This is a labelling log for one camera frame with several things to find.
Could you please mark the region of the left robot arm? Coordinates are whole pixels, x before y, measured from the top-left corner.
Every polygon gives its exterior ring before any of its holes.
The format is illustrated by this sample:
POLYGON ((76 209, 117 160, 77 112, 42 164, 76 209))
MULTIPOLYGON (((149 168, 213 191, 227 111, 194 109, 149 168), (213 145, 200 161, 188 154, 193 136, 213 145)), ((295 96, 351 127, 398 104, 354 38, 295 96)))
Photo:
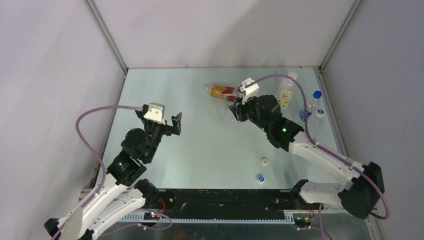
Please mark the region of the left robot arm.
POLYGON ((153 208, 158 202, 158 189, 141 179, 157 152, 164 136, 181 134, 182 113, 164 119, 165 106, 159 103, 142 106, 111 105, 91 109, 75 123, 78 136, 99 161, 102 176, 99 183, 65 216, 50 218, 44 228, 53 240, 97 240, 127 214, 140 208, 153 208), (121 151, 110 165, 81 133, 81 120, 89 114, 108 109, 135 111, 143 128, 133 128, 121 143, 121 151))

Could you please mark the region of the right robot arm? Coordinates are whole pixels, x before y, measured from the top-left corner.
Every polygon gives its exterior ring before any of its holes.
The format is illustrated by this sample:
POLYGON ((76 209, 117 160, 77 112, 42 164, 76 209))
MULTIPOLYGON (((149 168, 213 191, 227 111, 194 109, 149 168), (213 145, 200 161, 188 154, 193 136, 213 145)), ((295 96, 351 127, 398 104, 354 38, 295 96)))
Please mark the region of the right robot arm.
POLYGON ((370 162, 363 165, 309 139, 306 130, 285 118, 273 95, 250 97, 243 102, 236 97, 228 107, 238 122, 250 121, 264 131, 277 149, 300 156, 327 171, 336 183, 299 181, 292 188, 291 204, 304 209, 310 203, 344 208, 352 216, 366 219, 385 191, 381 167, 370 162))

